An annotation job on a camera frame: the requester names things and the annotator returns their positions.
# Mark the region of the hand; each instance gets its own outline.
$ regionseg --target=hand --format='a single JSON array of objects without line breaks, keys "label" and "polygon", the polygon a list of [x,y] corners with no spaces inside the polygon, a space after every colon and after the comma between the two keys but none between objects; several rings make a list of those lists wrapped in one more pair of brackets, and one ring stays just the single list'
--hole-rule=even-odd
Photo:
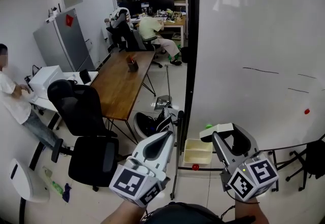
[{"label": "hand", "polygon": [[28,92],[28,94],[30,94],[30,89],[27,85],[20,84],[19,87],[21,87],[21,89],[23,89],[23,90],[26,90]]}]

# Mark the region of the whiteboard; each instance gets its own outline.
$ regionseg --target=whiteboard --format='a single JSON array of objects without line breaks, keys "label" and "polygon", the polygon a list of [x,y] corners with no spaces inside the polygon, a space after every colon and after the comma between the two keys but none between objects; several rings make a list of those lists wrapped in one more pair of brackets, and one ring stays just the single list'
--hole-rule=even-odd
[{"label": "whiteboard", "polygon": [[260,149],[319,139],[324,64],[325,0],[200,0],[187,138],[232,122]]}]

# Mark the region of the red ball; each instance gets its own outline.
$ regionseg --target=red ball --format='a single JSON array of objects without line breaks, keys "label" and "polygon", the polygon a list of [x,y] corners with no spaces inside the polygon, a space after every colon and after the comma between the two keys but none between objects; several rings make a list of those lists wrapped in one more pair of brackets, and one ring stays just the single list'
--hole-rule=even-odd
[{"label": "red ball", "polygon": [[199,165],[192,165],[192,170],[193,171],[198,171],[199,170]]}]

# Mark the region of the printer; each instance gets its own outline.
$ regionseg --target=printer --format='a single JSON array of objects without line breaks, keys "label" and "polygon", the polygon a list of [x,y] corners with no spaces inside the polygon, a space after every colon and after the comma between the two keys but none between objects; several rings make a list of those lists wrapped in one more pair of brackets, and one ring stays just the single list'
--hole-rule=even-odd
[{"label": "printer", "polygon": [[65,80],[66,77],[64,76],[59,65],[43,67],[30,80],[29,84],[38,97],[48,99],[47,88],[49,85],[56,80],[62,79]]}]

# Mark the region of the jeans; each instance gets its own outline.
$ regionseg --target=jeans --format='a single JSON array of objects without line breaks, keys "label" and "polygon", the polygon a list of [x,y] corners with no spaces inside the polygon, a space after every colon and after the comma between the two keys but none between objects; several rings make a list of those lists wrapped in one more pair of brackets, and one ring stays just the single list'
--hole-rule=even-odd
[{"label": "jeans", "polygon": [[38,115],[33,110],[30,112],[29,118],[22,125],[31,131],[42,144],[53,150],[58,137],[51,129],[41,122]]}]

